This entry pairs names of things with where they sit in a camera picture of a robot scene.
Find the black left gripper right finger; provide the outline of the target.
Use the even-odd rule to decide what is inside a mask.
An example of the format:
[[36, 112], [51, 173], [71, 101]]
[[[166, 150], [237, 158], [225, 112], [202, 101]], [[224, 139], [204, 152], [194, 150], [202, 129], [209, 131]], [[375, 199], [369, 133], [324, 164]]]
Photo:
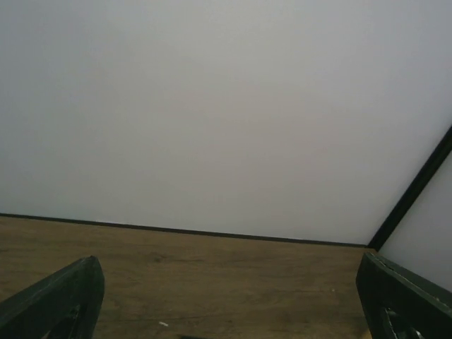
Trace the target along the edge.
[[450, 338], [451, 293], [367, 252], [356, 286], [372, 338]]

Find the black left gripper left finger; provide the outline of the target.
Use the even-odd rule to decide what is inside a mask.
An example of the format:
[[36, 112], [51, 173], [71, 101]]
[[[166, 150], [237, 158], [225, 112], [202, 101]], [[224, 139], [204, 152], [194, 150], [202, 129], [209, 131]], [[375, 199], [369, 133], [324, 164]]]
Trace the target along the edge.
[[98, 258], [78, 259], [1, 302], [1, 337], [92, 338], [104, 295]]

